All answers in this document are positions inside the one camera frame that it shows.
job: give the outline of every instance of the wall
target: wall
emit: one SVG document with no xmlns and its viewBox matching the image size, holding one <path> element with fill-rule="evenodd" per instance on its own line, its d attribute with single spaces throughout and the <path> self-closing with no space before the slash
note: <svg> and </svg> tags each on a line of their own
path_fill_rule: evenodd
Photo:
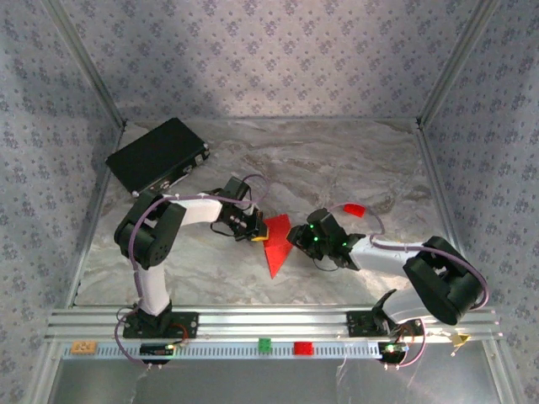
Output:
<svg viewBox="0 0 539 404">
<path fill-rule="evenodd" d="M 0 402 L 63 306 L 116 128 L 38 2 L 0 6 Z"/>
<path fill-rule="evenodd" d="M 414 117 L 477 0 L 65 0 L 128 120 Z"/>
<path fill-rule="evenodd" d="M 539 402 L 539 3 L 502 0 L 428 129 L 468 257 Z"/>
</svg>

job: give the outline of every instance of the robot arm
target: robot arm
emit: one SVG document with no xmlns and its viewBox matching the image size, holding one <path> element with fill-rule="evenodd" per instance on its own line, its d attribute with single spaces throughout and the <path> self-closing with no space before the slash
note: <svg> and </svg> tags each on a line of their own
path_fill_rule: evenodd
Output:
<svg viewBox="0 0 539 404">
<path fill-rule="evenodd" d="M 224 198 L 242 200 L 249 186 L 238 178 L 231 178 L 224 189 L 209 193 Z M 149 206 L 170 195 L 152 191 L 141 193 L 115 232 L 115 242 L 125 257 L 129 257 L 129 240 L 137 221 Z M 142 224 L 133 245 L 135 260 L 142 270 L 135 273 L 136 287 L 142 297 L 139 309 L 149 316 L 159 317 L 170 307 L 170 296 L 165 287 L 163 261 L 170 253 L 181 226 L 193 223 L 222 222 L 228 225 L 237 241 L 267 238 L 267 227 L 262 212 L 256 207 L 246 212 L 234 203 L 214 199 L 168 200 L 161 203 Z"/>
<path fill-rule="evenodd" d="M 327 256 L 341 268 L 368 268 L 407 276 L 413 288 L 388 292 L 373 309 L 377 322 L 386 323 L 390 330 L 425 316 L 456 325 L 483 291 L 474 274 L 448 259 L 451 256 L 465 261 L 441 237 L 405 247 L 395 242 L 373 243 L 365 235 L 346 234 L 327 210 L 320 209 L 307 217 L 306 225 L 293 227 L 288 241 L 308 257 L 321 260 Z"/>
</svg>

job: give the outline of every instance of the metal frame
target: metal frame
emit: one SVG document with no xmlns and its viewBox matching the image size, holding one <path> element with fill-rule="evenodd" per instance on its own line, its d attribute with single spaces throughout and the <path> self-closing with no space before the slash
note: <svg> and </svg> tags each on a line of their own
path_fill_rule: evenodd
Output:
<svg viewBox="0 0 539 404">
<path fill-rule="evenodd" d="M 185 360 L 185 359 L 381 359 L 378 343 L 359 341 L 352 343 L 313 343 L 312 354 L 296 355 L 294 343 L 271 342 L 270 352 L 263 353 L 256 342 L 252 343 L 210 343 L 190 340 L 183 347 L 173 349 L 167 356 L 140 355 L 141 343 L 123 343 L 124 349 L 134 359 Z M 116 343 L 100 343 L 92 355 L 71 353 L 72 345 L 62 345 L 63 360 L 107 359 L 123 360 L 124 354 Z"/>
<path fill-rule="evenodd" d="M 121 128 L 120 133 L 118 134 L 118 137 L 115 142 L 115 146 L 112 150 L 113 152 L 118 150 L 118 147 L 120 147 L 121 139 L 124 135 L 124 132 L 125 132 L 125 125 Z M 97 229 L 97 226 L 99 223 L 99 217 L 101 215 L 101 210 L 103 209 L 104 196 L 107 193 L 107 188 L 109 187 L 109 181 L 110 181 L 111 176 L 112 176 L 112 172 L 110 171 L 110 168 L 105 167 L 105 171 L 103 174 L 103 186 L 99 190 L 99 194 L 97 195 L 97 198 L 95 199 L 95 204 L 91 204 L 95 207 L 93 208 L 92 219 L 88 226 L 88 232 L 83 240 L 81 253 L 77 257 L 75 275 L 73 277 L 71 287 L 69 288 L 69 294 L 67 295 L 66 304 L 65 304 L 65 308 L 67 309 L 71 309 L 75 306 L 75 299 L 77 298 L 78 286 L 80 285 L 80 280 L 81 280 L 81 277 L 83 276 L 84 264 L 86 263 L 86 259 L 88 258 L 88 253 L 90 252 L 90 246 L 92 245 L 93 235 L 95 234 L 95 230 Z"/>
<path fill-rule="evenodd" d="M 58 29 L 58 33 L 66 42 L 73 59 L 77 62 L 81 72 L 88 79 L 88 82 L 92 86 L 99 102 L 103 105 L 107 115 L 113 120 L 118 128 L 121 128 L 124 124 L 124 120 L 121 118 L 120 111 L 116 108 L 112 95 L 99 75 L 98 69 L 94 65 L 88 51 L 84 47 L 77 29 L 70 20 L 66 9 L 64 9 L 59 0 L 41 0 L 41 2 L 43 3 L 43 6 L 45 6 L 47 13 L 51 16 L 54 25 Z"/>
<path fill-rule="evenodd" d="M 349 338 L 347 311 L 370 311 L 372 306 L 175 306 L 174 311 L 196 311 L 199 326 L 196 341 L 255 342 L 259 337 L 276 342 L 304 340 L 343 342 L 388 342 L 389 338 Z M 45 340 L 72 342 L 92 340 L 108 342 L 118 322 L 116 307 L 95 307 L 54 311 L 49 319 Z M 447 326 L 434 317 L 424 320 L 428 343 L 449 343 L 456 333 L 471 340 L 503 337 L 495 311 L 484 308 L 467 313 L 456 326 Z"/>
<path fill-rule="evenodd" d="M 41 347 L 40 358 L 35 364 L 30 389 L 25 397 L 28 404 L 42 404 L 49 401 L 56 372 L 60 365 L 61 343 L 46 342 Z"/>
<path fill-rule="evenodd" d="M 498 5 L 499 0 L 478 0 L 466 27 L 456 42 L 451 55 L 447 58 L 443 71 L 421 109 L 419 114 L 421 129 L 426 129 L 438 113 Z"/>
<path fill-rule="evenodd" d="M 434 163 L 432 148 L 423 129 L 419 128 L 416 135 L 419 152 L 426 166 L 430 189 L 435 198 L 435 206 L 442 220 L 446 238 L 465 258 L 466 254 L 462 249 L 462 243 L 456 231 L 454 216 L 451 213 L 451 203 L 442 187 L 440 169 Z M 496 343 L 485 342 L 483 343 L 483 348 L 487 355 L 488 365 L 501 402 L 504 404 L 524 403 L 524 392 L 520 381 L 516 377 L 516 367 L 511 358 L 507 342 L 505 340 Z"/>
</svg>

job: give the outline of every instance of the black electronic box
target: black electronic box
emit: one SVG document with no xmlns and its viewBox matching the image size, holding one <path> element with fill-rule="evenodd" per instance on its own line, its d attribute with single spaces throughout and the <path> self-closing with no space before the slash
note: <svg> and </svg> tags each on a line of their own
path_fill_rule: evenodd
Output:
<svg viewBox="0 0 539 404">
<path fill-rule="evenodd" d="M 172 118 L 107 158 L 124 187 L 137 196 L 164 191 L 210 155 L 210 148 L 178 118 Z"/>
</svg>

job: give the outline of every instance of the small red block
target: small red block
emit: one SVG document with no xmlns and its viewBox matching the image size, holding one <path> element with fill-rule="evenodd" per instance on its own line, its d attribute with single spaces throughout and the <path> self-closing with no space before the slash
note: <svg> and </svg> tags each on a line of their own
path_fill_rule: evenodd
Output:
<svg viewBox="0 0 539 404">
<path fill-rule="evenodd" d="M 366 207 L 361 205 L 355 205 L 355 204 L 346 204 L 343 208 L 343 210 L 346 213 L 350 213 L 351 215 L 355 215 L 358 217 L 363 217 L 363 215 L 366 212 Z"/>
<path fill-rule="evenodd" d="M 294 354 L 303 356 L 313 356 L 314 347 L 312 343 L 294 343 Z"/>
</svg>

